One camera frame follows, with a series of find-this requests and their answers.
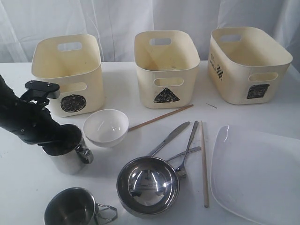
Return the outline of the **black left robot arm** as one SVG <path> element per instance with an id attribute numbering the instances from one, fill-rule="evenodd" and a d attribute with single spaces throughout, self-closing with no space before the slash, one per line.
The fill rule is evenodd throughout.
<path id="1" fill-rule="evenodd" d="M 73 148 L 81 142 L 80 129 L 60 125 L 46 108 L 49 100 L 57 99 L 60 86 L 56 83 L 32 80 L 25 84 L 26 92 L 18 97 L 0 80 L 0 126 L 31 145 L 62 145 Z"/>

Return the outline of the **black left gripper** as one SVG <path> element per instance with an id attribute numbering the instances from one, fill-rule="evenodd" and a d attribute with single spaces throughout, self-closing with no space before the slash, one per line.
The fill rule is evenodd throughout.
<path id="1" fill-rule="evenodd" d="M 65 155 L 82 139 L 80 128 L 74 124 L 59 125 L 44 107 L 9 97 L 9 132 L 26 144 L 41 145 L 50 156 Z"/>

